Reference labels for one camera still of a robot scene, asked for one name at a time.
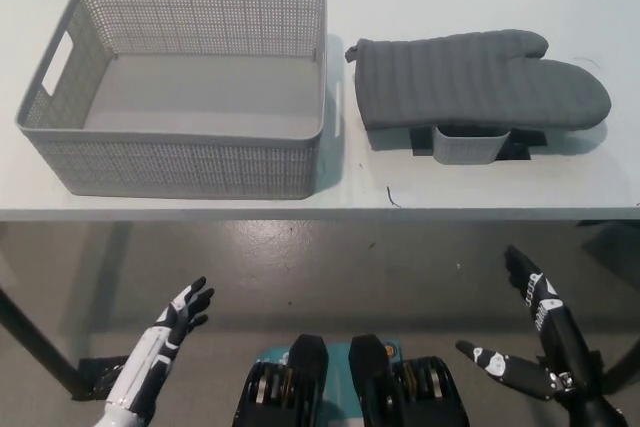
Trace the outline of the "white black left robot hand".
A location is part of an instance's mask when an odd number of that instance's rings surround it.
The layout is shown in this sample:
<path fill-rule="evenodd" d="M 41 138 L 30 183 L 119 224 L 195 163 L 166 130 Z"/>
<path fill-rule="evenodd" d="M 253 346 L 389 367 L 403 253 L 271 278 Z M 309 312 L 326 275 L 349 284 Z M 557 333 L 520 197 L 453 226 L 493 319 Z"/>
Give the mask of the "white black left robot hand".
<path fill-rule="evenodd" d="M 187 285 L 145 330 L 105 401 L 99 426 L 147 426 L 181 345 L 208 321 L 215 289 L 204 276 Z"/>

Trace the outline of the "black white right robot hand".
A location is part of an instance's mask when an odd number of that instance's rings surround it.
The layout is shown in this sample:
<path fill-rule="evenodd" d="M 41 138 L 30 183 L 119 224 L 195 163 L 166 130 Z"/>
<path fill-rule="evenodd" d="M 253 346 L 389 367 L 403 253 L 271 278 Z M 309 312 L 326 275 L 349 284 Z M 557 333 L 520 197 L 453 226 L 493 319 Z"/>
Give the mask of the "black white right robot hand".
<path fill-rule="evenodd" d="M 509 281 L 526 304 L 544 355 L 533 362 L 466 340 L 457 341 L 456 349 L 494 381 L 536 399 L 601 394 L 600 374 L 591 351 L 549 277 L 513 245 L 506 248 L 504 258 Z"/>

